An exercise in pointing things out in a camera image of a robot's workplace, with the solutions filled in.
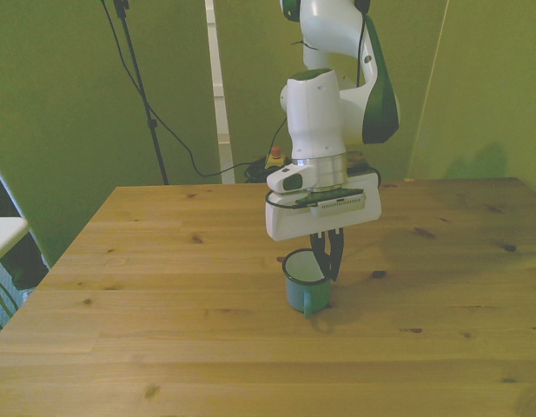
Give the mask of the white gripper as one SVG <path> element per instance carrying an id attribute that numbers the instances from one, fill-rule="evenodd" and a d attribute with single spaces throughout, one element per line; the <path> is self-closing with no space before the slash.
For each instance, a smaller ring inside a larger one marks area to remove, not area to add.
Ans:
<path id="1" fill-rule="evenodd" d="M 354 175 L 344 184 L 345 189 L 360 189 L 358 195 L 335 197 L 319 202 L 316 207 L 297 208 L 297 201 L 308 196 L 306 190 L 286 195 L 273 193 L 265 206 L 268 235 L 282 241 L 310 236 L 311 249 L 320 271 L 328 278 L 328 254 L 325 252 L 325 231 L 330 243 L 329 278 L 336 281 L 344 250 L 344 229 L 371 222 L 381 215 L 378 190 L 379 177 L 375 172 Z"/>

